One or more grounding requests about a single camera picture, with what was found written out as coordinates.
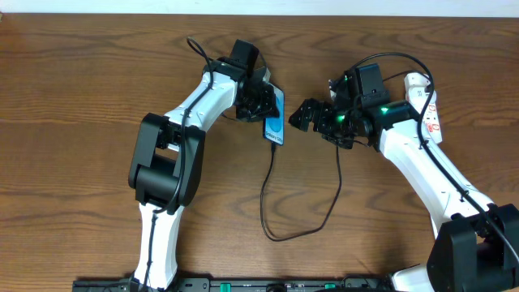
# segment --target wooden table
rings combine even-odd
[[[519,205],[519,22],[516,19],[4,15],[0,23],[0,290],[70,291],[137,265],[140,214],[127,175],[142,117],[163,114],[200,81],[204,60],[237,38],[256,44],[286,94],[287,116],[369,54],[401,51],[435,76],[440,145],[497,204]],[[409,69],[380,59],[384,75]],[[404,96],[401,79],[388,82]],[[287,124],[268,184],[278,234],[315,227],[337,189],[335,148]],[[259,221],[268,170],[262,125],[218,119],[202,181],[184,213],[182,270],[214,277],[342,277],[427,260],[419,198],[373,149],[341,150],[344,184],[326,228],[271,243]]]

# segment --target white power strip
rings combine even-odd
[[[426,92],[429,80],[419,73],[409,73],[404,78],[405,99],[419,112],[422,112],[425,101],[430,93]],[[434,91],[431,102],[427,107],[427,111],[423,116],[423,123],[429,131],[432,140],[439,144],[442,141],[440,119],[438,118],[438,109],[436,108],[436,91]]]

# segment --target wooden tabletop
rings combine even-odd
[[[78,278],[120,278],[139,259],[141,223],[127,175],[142,117],[179,105],[204,60],[253,42],[292,114],[328,98],[327,80],[360,58],[401,51],[431,69],[440,147],[497,204],[519,205],[519,22],[516,19],[4,15],[0,23],[0,290],[70,291]],[[378,60],[383,75],[410,69]],[[402,79],[387,84],[404,97]],[[427,260],[427,210],[372,148],[341,150],[343,187],[324,230],[271,243],[260,227],[270,146],[262,124],[219,118],[184,212],[182,270],[214,277],[343,277]],[[272,229],[323,220],[338,184],[335,148],[286,124],[268,184]]]

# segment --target smartphone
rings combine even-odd
[[[274,94],[276,95],[276,107],[279,110],[279,117],[266,118],[264,120],[263,137],[278,145],[283,145],[285,138],[285,94],[274,84]]]

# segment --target white wall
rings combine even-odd
[[[0,11],[518,17],[519,0],[0,0]]]

